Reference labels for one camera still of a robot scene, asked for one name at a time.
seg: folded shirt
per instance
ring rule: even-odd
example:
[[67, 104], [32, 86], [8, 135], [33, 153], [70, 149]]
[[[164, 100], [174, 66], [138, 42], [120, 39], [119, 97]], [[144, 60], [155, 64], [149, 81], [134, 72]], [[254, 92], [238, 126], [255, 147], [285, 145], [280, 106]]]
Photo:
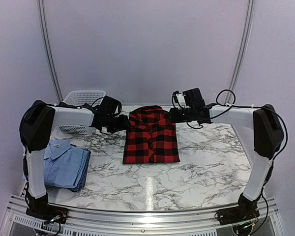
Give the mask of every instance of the folded shirt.
[[159, 106], [140, 107], [129, 116], [123, 164], [179, 162], [176, 126]]
[[75, 188], [69, 188], [72, 192], [78, 193], [82, 190], [82, 188], [85, 187], [85, 183], [87, 181], [88, 167], [89, 167], [89, 158], [90, 158], [90, 151], [88, 151], [87, 161], [83, 168], [82, 176], [78, 182], [78, 185]]
[[46, 185], [76, 188], [89, 161], [90, 151], [74, 147], [68, 140], [50, 140], [44, 155]]

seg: metal frame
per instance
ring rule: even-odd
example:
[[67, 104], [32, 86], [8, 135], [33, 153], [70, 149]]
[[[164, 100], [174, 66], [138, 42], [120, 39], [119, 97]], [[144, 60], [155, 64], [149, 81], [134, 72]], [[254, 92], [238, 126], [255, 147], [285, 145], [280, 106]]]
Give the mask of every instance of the metal frame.
[[[278, 209], [275, 200], [273, 198], [268, 199], [268, 204], [269, 215], [277, 214]], [[220, 226], [219, 222], [214, 219], [214, 215], [219, 209], [235, 207], [236, 205], [160, 212], [104, 211], [68, 207], [67, 223], [62, 226], [63, 232], [60, 235], [71, 235], [72, 232], [76, 232], [76, 235], [78, 235], [78, 232], [86, 232], [102, 236], [142, 235], [143, 233], [145, 235], [201, 235], [200, 233], [203, 232], [214, 232], [218, 228], [229, 227], [230, 225]], [[265, 202], [260, 201], [258, 208], [261, 213], [260, 219], [262, 219], [266, 215]], [[0, 230], [0, 236], [9, 235], [6, 232], [11, 229], [10, 222], [14, 221], [15, 215], [31, 219], [38, 226], [43, 222], [43, 220], [27, 216], [26, 209], [24, 197], [12, 195]]]
[[61, 93], [58, 76], [56, 72], [56, 67], [55, 67], [55, 63], [53, 59], [53, 54], [52, 54], [50, 42], [49, 42], [44, 0], [37, 0], [37, 6], [38, 6], [38, 15], [39, 15], [39, 21], [40, 21], [40, 26], [42, 31], [44, 48], [45, 48], [45, 52], [47, 56], [47, 62], [48, 62], [48, 66], [49, 66], [49, 70], [52, 77], [58, 102], [61, 102], [63, 100], [63, 96]]
[[[236, 84], [237, 84], [237, 81], [239, 78], [239, 74], [240, 74], [241, 65], [242, 65], [243, 58], [244, 58], [244, 54], [246, 52], [247, 45], [249, 42], [251, 25], [252, 25], [252, 17], [253, 17], [254, 5], [255, 5], [254, 3], [255, 3], [255, 0], [248, 0], [244, 30], [243, 30], [242, 37], [241, 37], [241, 43], [240, 43], [240, 48], [239, 48], [239, 52], [238, 52], [238, 56], [237, 56], [237, 61], [235, 64], [231, 83], [229, 86], [229, 90], [231, 90], [231, 91], [234, 91], [234, 89], [236, 87]], [[232, 98], [231, 93], [228, 92], [226, 95], [226, 98], [225, 98], [225, 104], [231, 103], [232, 99], [233, 98]]]
[[276, 236], [285, 236], [286, 232], [282, 224], [282, 219], [280, 214], [275, 214], [270, 216], [272, 227]]

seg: flannel shirt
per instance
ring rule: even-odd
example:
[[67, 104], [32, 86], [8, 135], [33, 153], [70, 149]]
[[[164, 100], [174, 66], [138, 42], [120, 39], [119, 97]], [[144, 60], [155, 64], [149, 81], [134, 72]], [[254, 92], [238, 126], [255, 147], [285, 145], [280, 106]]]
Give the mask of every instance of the flannel shirt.
[[129, 116], [123, 164], [179, 162], [176, 126], [159, 106], [140, 107]]

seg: shirt collar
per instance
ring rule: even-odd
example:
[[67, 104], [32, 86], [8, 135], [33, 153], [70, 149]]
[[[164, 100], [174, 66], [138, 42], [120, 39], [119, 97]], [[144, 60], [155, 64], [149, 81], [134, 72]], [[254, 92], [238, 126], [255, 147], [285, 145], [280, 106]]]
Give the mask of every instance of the shirt collar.
[[44, 159], [49, 157], [52, 160], [57, 159], [70, 148], [71, 145], [68, 140], [50, 140], [45, 150]]

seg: white plastic basket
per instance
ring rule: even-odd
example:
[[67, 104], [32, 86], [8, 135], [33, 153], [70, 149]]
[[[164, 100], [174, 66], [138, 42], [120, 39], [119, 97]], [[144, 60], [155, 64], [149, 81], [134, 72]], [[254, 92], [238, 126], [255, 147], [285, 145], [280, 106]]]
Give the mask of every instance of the white plastic basket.
[[[63, 100], [64, 103], [73, 106], [81, 106], [85, 103], [92, 105], [92, 103], [106, 95], [105, 91], [101, 90], [77, 90], [70, 92]], [[102, 99], [99, 99], [93, 106], [100, 104]], [[59, 129], [66, 134], [92, 134], [95, 128], [80, 126], [80, 125], [60, 125]]]

